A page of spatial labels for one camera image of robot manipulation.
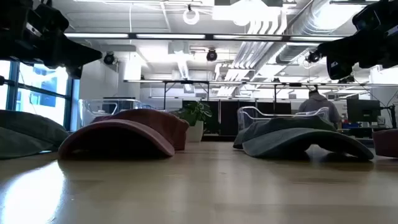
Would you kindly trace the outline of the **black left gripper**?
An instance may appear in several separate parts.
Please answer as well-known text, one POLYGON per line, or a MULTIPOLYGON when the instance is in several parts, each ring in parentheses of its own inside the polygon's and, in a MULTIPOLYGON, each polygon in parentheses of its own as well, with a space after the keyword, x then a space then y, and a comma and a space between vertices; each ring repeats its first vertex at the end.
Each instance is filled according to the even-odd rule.
POLYGON ((82 66, 101 59, 102 53, 59 30, 44 31, 35 8, 33 0, 0 0, 0 59, 65 67, 71 79, 80 80, 82 66))

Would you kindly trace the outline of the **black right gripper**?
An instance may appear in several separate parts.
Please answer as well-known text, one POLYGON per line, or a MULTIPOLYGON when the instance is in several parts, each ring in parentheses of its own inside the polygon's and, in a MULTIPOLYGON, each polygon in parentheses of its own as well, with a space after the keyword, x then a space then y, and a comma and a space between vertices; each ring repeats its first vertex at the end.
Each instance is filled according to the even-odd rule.
POLYGON ((377 12, 381 22, 376 29, 357 31, 354 35, 324 42, 317 47, 317 52, 327 57, 326 68, 331 80, 351 75, 353 62, 331 56, 355 58, 355 39, 359 42, 358 63, 361 68, 375 65, 390 68, 398 64, 398 0, 379 0, 369 5, 377 12))

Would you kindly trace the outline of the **maroon baseball cap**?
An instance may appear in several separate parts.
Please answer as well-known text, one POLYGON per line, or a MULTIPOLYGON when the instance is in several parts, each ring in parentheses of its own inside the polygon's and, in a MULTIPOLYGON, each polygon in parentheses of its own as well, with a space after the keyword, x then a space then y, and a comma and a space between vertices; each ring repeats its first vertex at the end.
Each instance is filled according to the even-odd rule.
POLYGON ((376 155, 398 158, 398 129, 373 132, 376 155))
POLYGON ((185 149, 189 123, 172 113, 134 109, 99 116, 75 131, 58 149, 60 159, 77 154, 164 158, 185 149))

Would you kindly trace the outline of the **slate grey baseball cap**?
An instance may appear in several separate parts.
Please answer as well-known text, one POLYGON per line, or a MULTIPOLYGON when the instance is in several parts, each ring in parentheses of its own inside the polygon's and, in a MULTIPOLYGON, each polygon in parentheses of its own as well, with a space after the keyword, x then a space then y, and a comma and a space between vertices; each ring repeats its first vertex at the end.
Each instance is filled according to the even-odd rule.
POLYGON ((255 158, 282 157, 305 152, 310 146, 345 153, 362 160, 374 154, 361 142, 339 133, 319 116, 272 118, 258 121, 241 130, 233 147, 255 158))

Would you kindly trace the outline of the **person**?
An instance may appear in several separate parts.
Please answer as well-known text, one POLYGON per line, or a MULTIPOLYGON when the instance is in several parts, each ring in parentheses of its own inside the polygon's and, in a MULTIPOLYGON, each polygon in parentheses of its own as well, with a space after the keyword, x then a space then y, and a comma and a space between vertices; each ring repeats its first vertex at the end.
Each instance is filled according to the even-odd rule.
POLYGON ((299 106, 298 112, 304 113, 317 111, 323 107, 328 108, 329 120, 335 128, 338 128, 339 123, 341 122, 341 117, 337 110, 337 107, 331 101, 328 101, 328 99, 325 98, 323 95, 319 94, 318 90, 310 90, 308 92, 308 99, 299 106))

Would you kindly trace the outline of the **black computer monitor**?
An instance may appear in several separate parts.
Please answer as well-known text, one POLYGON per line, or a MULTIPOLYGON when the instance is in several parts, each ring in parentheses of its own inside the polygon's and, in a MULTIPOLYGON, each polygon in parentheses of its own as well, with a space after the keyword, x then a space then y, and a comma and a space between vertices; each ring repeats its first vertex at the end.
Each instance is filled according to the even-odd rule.
POLYGON ((346 100, 348 121, 355 122, 376 122, 381 115, 380 102, 377 100, 346 100))

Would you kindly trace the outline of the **dark green baseball cap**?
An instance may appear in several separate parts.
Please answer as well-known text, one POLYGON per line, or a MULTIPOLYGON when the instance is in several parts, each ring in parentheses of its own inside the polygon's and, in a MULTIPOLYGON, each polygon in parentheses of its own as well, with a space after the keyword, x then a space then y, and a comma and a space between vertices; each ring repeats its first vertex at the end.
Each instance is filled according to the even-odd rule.
POLYGON ((0 110, 0 159, 56 152, 68 136, 62 125, 44 116, 0 110))

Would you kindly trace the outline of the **linear ceiling light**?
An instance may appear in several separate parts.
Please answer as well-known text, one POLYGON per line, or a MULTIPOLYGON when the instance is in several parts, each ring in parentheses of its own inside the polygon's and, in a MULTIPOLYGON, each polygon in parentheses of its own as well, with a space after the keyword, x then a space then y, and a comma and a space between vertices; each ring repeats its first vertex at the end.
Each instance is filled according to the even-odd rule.
POLYGON ((333 35, 253 35, 253 34, 174 34, 174 33, 66 33, 71 39, 129 40, 220 40, 249 42, 328 42, 344 38, 333 35))
POLYGON ((179 84, 206 84, 206 85, 267 85, 267 86, 360 86, 360 87, 398 87, 398 84, 385 83, 300 83, 300 82, 244 82, 244 81, 206 81, 206 80, 123 80, 125 83, 179 83, 179 84))

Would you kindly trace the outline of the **clear plastic bin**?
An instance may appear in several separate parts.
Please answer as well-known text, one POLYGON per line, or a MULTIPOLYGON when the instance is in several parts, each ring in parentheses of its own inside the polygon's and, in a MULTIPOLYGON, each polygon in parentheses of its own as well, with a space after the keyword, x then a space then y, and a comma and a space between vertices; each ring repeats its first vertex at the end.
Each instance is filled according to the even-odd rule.
POLYGON ((250 127, 253 123, 265 121, 268 122, 273 118, 299 118, 299 117, 310 117, 319 116, 320 118, 329 121, 329 108, 322 107, 315 111, 309 112, 298 112, 295 114, 266 114, 261 112, 254 106, 244 106, 238 109, 238 130, 241 131, 250 127))

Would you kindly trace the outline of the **black cabinet row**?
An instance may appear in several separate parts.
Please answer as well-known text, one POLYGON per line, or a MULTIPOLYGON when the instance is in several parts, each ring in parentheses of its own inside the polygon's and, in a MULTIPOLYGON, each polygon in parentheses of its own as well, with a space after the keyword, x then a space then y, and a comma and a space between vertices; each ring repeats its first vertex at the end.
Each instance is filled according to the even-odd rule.
POLYGON ((211 117, 204 120, 204 134, 219 136, 236 136, 239 130, 238 109, 254 106, 265 114, 291 114, 291 103, 260 102, 260 101, 199 101, 211 111, 211 117))

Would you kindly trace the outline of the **potted green plant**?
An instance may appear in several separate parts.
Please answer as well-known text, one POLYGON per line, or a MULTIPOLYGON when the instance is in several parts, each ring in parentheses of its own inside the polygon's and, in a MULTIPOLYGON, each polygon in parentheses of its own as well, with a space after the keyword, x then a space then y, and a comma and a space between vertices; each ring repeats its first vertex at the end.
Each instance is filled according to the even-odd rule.
POLYGON ((210 106, 200 101, 192 101, 175 112, 180 119, 189 123, 187 130, 188 142, 200 142, 203 137, 204 123, 212 117, 210 106))

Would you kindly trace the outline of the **silver ventilation duct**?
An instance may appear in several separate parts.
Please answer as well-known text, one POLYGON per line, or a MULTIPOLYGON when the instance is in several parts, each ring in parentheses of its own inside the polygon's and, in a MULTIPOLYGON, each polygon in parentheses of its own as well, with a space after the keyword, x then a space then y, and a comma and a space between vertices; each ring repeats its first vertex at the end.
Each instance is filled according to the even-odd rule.
POLYGON ((288 35, 330 35, 358 11, 355 5, 330 4, 336 0, 313 0, 288 28, 288 35))

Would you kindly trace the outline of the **glass window with dark frame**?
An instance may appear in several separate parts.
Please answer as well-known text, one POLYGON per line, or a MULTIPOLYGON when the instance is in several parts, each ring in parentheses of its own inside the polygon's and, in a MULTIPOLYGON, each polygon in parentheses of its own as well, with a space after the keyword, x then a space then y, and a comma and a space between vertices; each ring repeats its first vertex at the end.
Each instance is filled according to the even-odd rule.
POLYGON ((41 115, 71 130, 75 82, 65 68, 0 60, 0 78, 0 110, 41 115))

